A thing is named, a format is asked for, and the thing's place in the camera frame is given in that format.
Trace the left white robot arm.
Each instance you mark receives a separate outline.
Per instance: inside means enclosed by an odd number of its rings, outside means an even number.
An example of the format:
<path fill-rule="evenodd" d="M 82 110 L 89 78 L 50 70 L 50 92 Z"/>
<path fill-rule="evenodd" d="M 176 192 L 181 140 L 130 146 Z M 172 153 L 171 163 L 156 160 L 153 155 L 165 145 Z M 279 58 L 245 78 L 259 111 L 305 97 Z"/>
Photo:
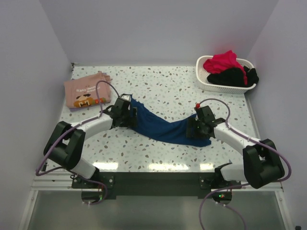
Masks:
<path fill-rule="evenodd" d="M 44 149 L 44 156 L 82 177 L 89 188 L 96 187 L 101 178 L 99 169 L 82 158 L 84 142 L 103 131 L 116 127 L 136 127 L 137 108 L 132 106 L 129 94 L 119 96 L 114 105 L 102 111 L 102 114 L 77 123 L 57 123 Z"/>

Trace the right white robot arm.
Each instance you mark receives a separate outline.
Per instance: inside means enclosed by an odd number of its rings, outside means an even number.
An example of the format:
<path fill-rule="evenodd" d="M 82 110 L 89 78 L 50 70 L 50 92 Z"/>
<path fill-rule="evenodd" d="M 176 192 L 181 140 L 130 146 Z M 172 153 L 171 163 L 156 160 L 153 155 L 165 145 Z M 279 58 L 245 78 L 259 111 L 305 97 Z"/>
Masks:
<path fill-rule="evenodd" d="M 243 132 L 230 127 L 223 118 L 215 118 L 209 106 L 195 106 L 196 117 L 188 119 L 187 137 L 193 139 L 219 139 L 243 157 L 242 164 L 226 163 L 214 170 L 212 181 L 219 188 L 230 182 L 247 182 L 253 188 L 261 188 L 285 175 L 276 146 L 270 140 L 249 138 Z"/>

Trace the blue t shirt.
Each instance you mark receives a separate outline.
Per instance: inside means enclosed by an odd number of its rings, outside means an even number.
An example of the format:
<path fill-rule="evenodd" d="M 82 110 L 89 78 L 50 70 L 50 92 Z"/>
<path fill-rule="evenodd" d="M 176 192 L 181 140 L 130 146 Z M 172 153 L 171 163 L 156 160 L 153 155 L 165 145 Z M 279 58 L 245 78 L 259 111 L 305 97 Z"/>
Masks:
<path fill-rule="evenodd" d="M 131 129 L 138 134 L 156 141 L 178 145 L 206 147 L 212 143 L 208 138 L 188 138 L 186 136 L 188 119 L 195 118 L 196 114 L 179 121 L 168 122 L 149 111 L 144 104 L 134 98 L 131 98 L 131 106 L 137 108 L 137 125 Z"/>

